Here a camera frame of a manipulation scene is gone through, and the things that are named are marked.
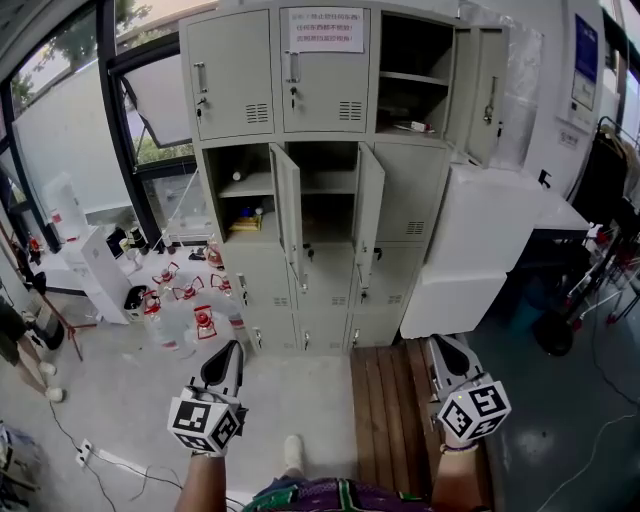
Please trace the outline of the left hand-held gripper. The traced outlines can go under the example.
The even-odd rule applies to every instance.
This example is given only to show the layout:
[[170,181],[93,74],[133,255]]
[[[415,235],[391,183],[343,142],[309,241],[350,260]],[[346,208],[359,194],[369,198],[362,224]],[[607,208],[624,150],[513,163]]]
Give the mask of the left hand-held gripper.
[[167,430],[185,448],[209,457],[224,457],[234,437],[243,433],[248,409],[235,396],[242,386],[244,349],[230,340],[201,367],[206,387],[186,386],[173,397]]

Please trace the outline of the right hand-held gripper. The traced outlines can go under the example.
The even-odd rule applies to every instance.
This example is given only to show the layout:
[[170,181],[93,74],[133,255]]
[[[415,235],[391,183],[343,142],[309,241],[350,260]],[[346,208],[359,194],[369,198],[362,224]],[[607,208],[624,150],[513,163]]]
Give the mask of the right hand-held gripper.
[[[448,395],[453,383],[471,381],[483,374],[477,355],[456,338],[432,335],[428,353],[438,395]],[[492,434],[510,413],[503,383],[489,379],[452,391],[436,418],[446,433],[457,442],[466,443]]]

